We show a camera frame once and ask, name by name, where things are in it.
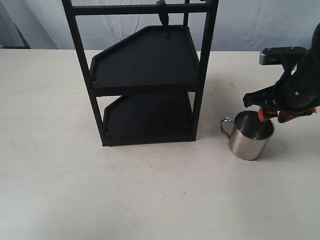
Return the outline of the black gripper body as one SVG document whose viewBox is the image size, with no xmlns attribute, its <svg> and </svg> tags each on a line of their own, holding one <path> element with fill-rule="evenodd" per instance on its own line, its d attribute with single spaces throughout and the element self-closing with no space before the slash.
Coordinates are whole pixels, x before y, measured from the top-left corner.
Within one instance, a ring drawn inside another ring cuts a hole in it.
<svg viewBox="0 0 320 240">
<path fill-rule="evenodd" d="M 290 113 L 302 113 L 320 105 L 320 66 L 300 65 L 284 73 L 274 85 L 246 93 L 244 106 L 252 105 Z"/>
</svg>

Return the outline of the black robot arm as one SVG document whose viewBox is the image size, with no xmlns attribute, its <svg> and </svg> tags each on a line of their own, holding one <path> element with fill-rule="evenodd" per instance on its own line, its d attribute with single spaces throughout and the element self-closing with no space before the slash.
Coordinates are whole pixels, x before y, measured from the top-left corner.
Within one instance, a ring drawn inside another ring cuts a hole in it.
<svg viewBox="0 0 320 240">
<path fill-rule="evenodd" d="M 286 123 L 310 116 L 320 106 L 320 28 L 316 27 L 309 49 L 304 47 L 269 47 L 260 51 L 262 66 L 281 65 L 283 74 L 274 85 L 246 93 L 246 108 L 258 106 L 258 118 L 266 122 L 277 118 Z"/>
</svg>

